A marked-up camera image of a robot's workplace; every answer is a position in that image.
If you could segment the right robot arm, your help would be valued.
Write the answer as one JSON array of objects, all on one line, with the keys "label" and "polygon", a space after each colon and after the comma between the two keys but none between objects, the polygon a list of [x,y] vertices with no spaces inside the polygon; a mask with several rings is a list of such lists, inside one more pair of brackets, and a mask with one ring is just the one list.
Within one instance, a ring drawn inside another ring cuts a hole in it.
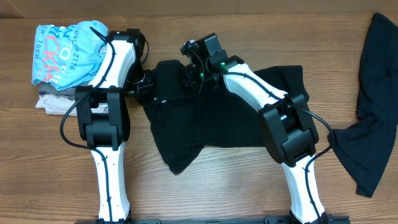
[{"label": "right robot arm", "polygon": [[326,223],[328,216],[318,196],[314,162],[319,140],[303,95],[293,95],[258,77],[239,57],[213,63],[196,57],[183,69],[183,80],[193,91],[220,84],[243,99],[259,117],[264,145],[284,170],[291,197],[284,223]]}]

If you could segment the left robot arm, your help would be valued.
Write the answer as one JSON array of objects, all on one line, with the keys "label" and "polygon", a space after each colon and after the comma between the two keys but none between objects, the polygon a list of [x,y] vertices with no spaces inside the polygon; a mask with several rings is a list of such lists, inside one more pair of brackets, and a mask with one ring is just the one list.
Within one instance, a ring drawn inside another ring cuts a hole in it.
[{"label": "left robot arm", "polygon": [[124,181],[124,148],[131,123],[126,98],[150,98],[154,80],[144,70],[149,44],[139,29],[111,31],[104,37],[106,55],[87,86],[75,91],[78,127],[95,161],[100,208],[97,223],[131,223]]}]

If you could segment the black t-shirt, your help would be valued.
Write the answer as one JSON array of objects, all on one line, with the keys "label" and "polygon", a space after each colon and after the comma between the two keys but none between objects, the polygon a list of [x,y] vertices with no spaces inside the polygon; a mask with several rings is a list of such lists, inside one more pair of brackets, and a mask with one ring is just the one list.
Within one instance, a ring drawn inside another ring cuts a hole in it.
[{"label": "black t-shirt", "polygon": [[205,85],[198,96],[182,84],[183,64],[160,61],[151,71],[155,89],[143,109],[163,161],[183,172],[206,146],[262,147],[258,112],[222,87]]}]

